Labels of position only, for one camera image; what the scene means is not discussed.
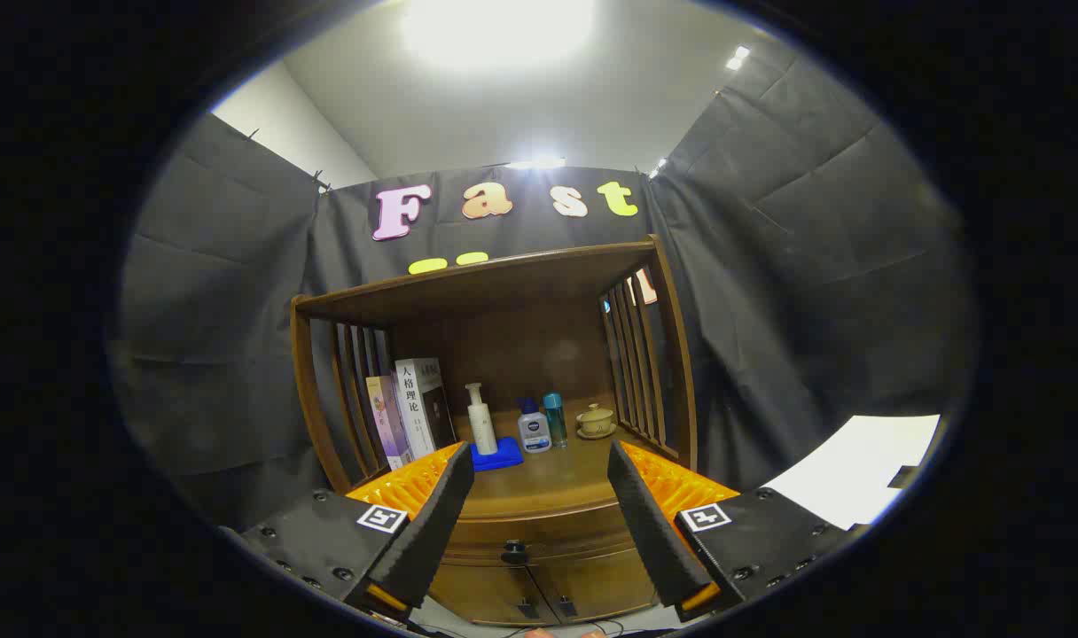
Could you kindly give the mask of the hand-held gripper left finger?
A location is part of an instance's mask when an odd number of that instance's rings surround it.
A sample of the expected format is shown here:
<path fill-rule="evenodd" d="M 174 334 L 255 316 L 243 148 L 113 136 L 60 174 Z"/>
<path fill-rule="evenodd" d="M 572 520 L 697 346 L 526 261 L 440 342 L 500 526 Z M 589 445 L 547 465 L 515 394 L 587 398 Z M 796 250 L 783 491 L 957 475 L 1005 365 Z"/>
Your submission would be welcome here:
<path fill-rule="evenodd" d="M 363 614 L 405 621 L 433 584 L 473 481 L 471 446 L 461 441 L 353 493 L 312 490 L 223 533 L 271 572 Z"/>

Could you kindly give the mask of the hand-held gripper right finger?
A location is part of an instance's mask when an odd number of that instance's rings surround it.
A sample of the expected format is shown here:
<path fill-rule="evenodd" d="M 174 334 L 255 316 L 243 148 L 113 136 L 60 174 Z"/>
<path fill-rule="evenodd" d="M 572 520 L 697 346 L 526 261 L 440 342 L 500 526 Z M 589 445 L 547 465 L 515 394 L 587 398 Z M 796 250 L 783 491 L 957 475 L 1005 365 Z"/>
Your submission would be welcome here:
<path fill-rule="evenodd" d="M 866 532 L 769 487 L 735 493 L 625 441 L 611 445 L 607 477 L 660 602 L 682 621 L 791 584 Z"/>

